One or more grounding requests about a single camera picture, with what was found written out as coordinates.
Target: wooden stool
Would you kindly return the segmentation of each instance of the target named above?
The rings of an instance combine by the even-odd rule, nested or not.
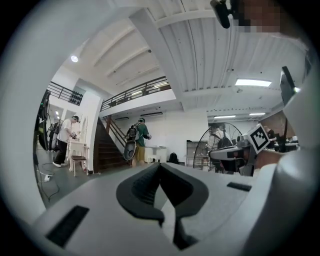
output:
[[[72,160],[72,171],[74,172],[74,176],[76,176],[76,162],[82,162],[85,161],[85,166],[88,168],[87,166],[87,158],[85,156],[82,155],[72,155],[71,156],[71,160]]]

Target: black metal railing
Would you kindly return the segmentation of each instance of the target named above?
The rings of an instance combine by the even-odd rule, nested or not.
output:
[[[168,89],[171,89],[171,87],[165,76],[144,82],[102,102],[100,112],[136,98]]]
[[[50,82],[47,89],[48,91],[51,92],[52,96],[55,96],[61,100],[80,106],[83,95],[80,94],[79,92],[65,88],[60,84],[57,84],[52,81]]]

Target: khaki pants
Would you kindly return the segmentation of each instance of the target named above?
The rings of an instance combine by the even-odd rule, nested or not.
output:
[[[145,147],[137,143],[134,157],[137,161],[145,161]]]

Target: stool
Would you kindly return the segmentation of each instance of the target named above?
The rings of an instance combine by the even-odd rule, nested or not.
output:
[[[152,160],[152,162],[153,162],[154,159],[155,159],[155,162],[158,162],[158,157],[157,157],[157,155],[155,155],[155,154],[148,154],[146,158],[147,158],[147,163],[148,163],[148,164],[151,163],[151,160]]]
[[[87,166],[87,158],[85,156],[82,155],[72,155],[71,156],[71,160],[72,160],[72,171],[74,172],[74,177],[76,176],[76,163],[75,162],[82,162],[85,161]]]

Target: round ceiling light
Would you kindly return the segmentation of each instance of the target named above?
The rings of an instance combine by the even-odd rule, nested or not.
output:
[[[77,57],[76,55],[72,55],[72,56],[71,56],[71,60],[72,60],[73,62],[78,62],[78,57]]]

